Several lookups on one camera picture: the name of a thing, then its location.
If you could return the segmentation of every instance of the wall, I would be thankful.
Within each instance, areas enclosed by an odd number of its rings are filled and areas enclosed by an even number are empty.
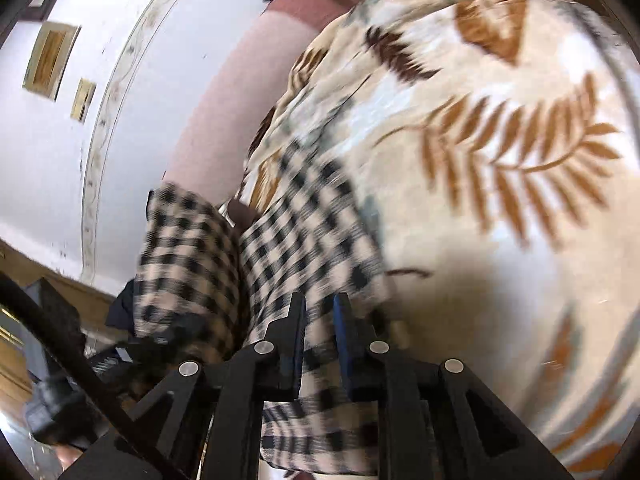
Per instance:
[[[262,0],[176,0],[125,90],[100,185],[91,286],[117,294],[135,272],[150,189],[191,111]]]
[[[58,0],[51,21],[81,25],[57,100],[22,88],[40,25],[18,22],[0,49],[0,238],[77,279],[86,154],[104,88],[150,0]],[[84,124],[69,117],[81,77],[97,84]]]

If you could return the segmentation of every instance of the brown leaf pattern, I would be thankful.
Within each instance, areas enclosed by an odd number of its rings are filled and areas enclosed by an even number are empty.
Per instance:
[[[513,191],[511,184],[507,180],[504,172],[499,168],[495,169],[495,185],[500,195],[500,202],[502,203],[502,210],[509,219],[509,222],[516,230],[520,242],[527,246],[529,240],[527,239],[526,227],[524,224],[524,218],[522,217],[522,208],[520,202],[516,197],[516,193]]]
[[[455,213],[460,211],[460,185],[458,183],[458,170],[456,159],[450,148],[444,148],[444,162],[447,171],[447,190],[449,203]]]
[[[412,83],[427,80],[440,71],[424,70],[407,52],[409,44],[402,43],[401,38],[402,35],[396,32],[384,32],[379,27],[371,27],[367,30],[365,42],[380,63],[395,73],[400,81]]]
[[[533,110],[524,106],[508,107],[506,100],[489,111],[485,96],[478,100],[470,94],[452,97],[434,108],[423,122],[398,128],[381,140],[399,130],[419,130],[429,189],[435,188],[438,175],[442,174],[454,213],[461,210],[462,190],[468,189],[480,229],[483,233],[489,232],[492,222],[488,197],[494,192],[500,217],[510,225],[523,247],[529,244],[525,209],[530,208],[541,231],[558,250],[562,243],[557,212],[546,197],[545,189],[556,197],[574,224],[584,227],[577,197],[586,197],[599,208],[607,208],[606,195],[598,180],[610,176],[605,164],[621,158],[606,143],[594,140],[594,136],[619,131],[609,123],[593,123],[597,95],[595,78],[587,73],[569,96],[556,99],[548,107],[538,102]],[[484,150],[495,145],[498,145],[495,155],[487,157]],[[503,161],[511,157],[511,153],[517,160],[515,164]],[[531,165],[533,157],[529,155],[533,153],[539,161],[537,165]],[[462,164],[458,161],[460,156],[464,157]],[[484,172],[484,166],[490,171]],[[462,186],[465,177],[469,180],[468,186]]]
[[[482,186],[482,178],[479,174],[478,161],[476,160],[476,154],[474,152],[469,152],[466,157],[467,171],[469,178],[471,179],[473,205],[480,220],[480,228],[483,233],[487,233],[491,230],[491,220],[489,218],[489,213],[487,212],[487,196],[484,187]]]
[[[530,204],[533,206],[533,209],[536,211],[536,215],[540,220],[540,224],[549,236],[553,247],[557,249],[560,246],[560,242],[558,241],[558,234],[556,234],[556,225],[552,215],[552,210],[545,203],[544,198],[542,198],[542,193],[540,193],[538,186],[533,181],[533,177],[530,174],[524,174],[522,176],[522,181],[524,183],[525,190],[527,191]]]
[[[460,36],[515,65],[522,42],[527,0],[474,0],[456,4]]]
[[[434,139],[430,135],[430,131],[426,129],[422,136],[422,163],[429,179],[430,189],[433,189],[436,184],[436,159],[432,144],[434,144]]]
[[[556,134],[558,132],[558,104],[554,103],[549,110],[548,121],[546,123],[545,140],[542,143],[542,150],[540,150],[540,162],[544,162],[551,151],[556,140]]]
[[[498,150],[498,154],[494,157],[493,162],[499,160],[501,156],[508,152],[511,146],[513,146],[513,143],[515,142],[516,137],[518,136],[518,131],[520,129],[520,118],[522,116],[522,109],[523,107],[521,106],[511,114],[511,117],[509,118],[509,121],[507,122],[507,125],[505,127],[502,146],[500,147],[500,150]]]
[[[576,334],[574,313],[569,306],[562,316],[551,348],[546,352],[540,374],[527,393],[520,415],[520,420],[527,426],[535,427],[540,415],[548,416],[561,398],[562,388],[567,384],[569,372],[578,357]]]
[[[264,139],[267,131],[271,126],[271,121],[273,121],[273,115],[276,113],[276,107],[272,107],[271,110],[265,115],[264,119],[260,123],[260,127],[258,127],[258,131],[255,134],[254,140],[251,141],[251,145],[246,153],[246,158],[249,159],[254,154],[255,150],[258,149],[260,143]]]
[[[462,126],[462,131],[460,131],[460,136],[458,137],[456,144],[459,144],[463,140],[467,140],[474,134],[476,128],[478,127],[478,124],[480,123],[482,112],[484,112],[484,109],[486,108],[486,104],[488,102],[488,97],[483,97],[478,101],[476,107],[471,111],[468,118],[466,118],[465,125]]]
[[[605,444],[594,451],[591,451],[587,456],[573,462],[567,469],[571,473],[588,473],[591,471],[603,471],[613,461],[616,455],[620,452],[620,444],[609,443]]]
[[[529,118],[529,126],[524,134],[524,140],[522,141],[522,148],[520,149],[520,157],[518,159],[518,163],[522,164],[524,159],[527,158],[527,155],[531,152],[533,148],[534,142],[536,142],[536,137],[538,134],[538,128],[540,127],[540,113],[542,112],[542,103],[538,103],[536,109],[531,114]]]
[[[249,207],[254,208],[260,215],[267,211],[278,189],[280,183],[279,160],[280,151],[277,151],[266,158],[258,167],[258,177],[251,194]]]
[[[295,92],[300,92],[308,85],[313,72],[318,68],[327,53],[328,50],[323,48],[317,50],[310,48],[300,54],[289,73],[289,87]]]
[[[637,325],[637,323],[631,323],[630,325],[633,327]],[[568,432],[567,436],[559,444],[552,447],[552,453],[557,454],[569,449],[574,443],[590,434],[594,428],[597,428],[606,420],[620,398],[620,381],[631,358],[636,352],[637,346],[638,339],[636,335],[633,342],[623,344],[614,350],[614,353],[617,352],[620,355],[617,359],[617,364],[613,367],[610,376],[607,378],[604,391],[587,416],[573,428],[573,431]]]

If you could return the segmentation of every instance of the checkered cloth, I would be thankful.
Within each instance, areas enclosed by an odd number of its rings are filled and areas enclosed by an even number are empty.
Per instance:
[[[134,288],[136,335],[196,312],[207,318],[209,336],[186,351],[207,363],[229,359],[246,334],[238,262],[238,240],[226,219],[202,197],[162,184],[147,205]]]
[[[340,384],[332,299],[349,293],[360,316],[378,306],[386,298],[382,261],[336,162],[318,164],[294,141],[281,157],[280,178],[282,197],[239,240],[250,314],[244,344],[287,315],[293,291],[306,297],[300,399],[265,403],[262,458],[289,470],[375,474],[376,405],[348,402]],[[206,312],[215,356],[226,358],[241,288],[230,227],[203,199],[175,186],[165,184],[156,196],[137,277],[143,293],[136,327],[148,333],[176,311]]]

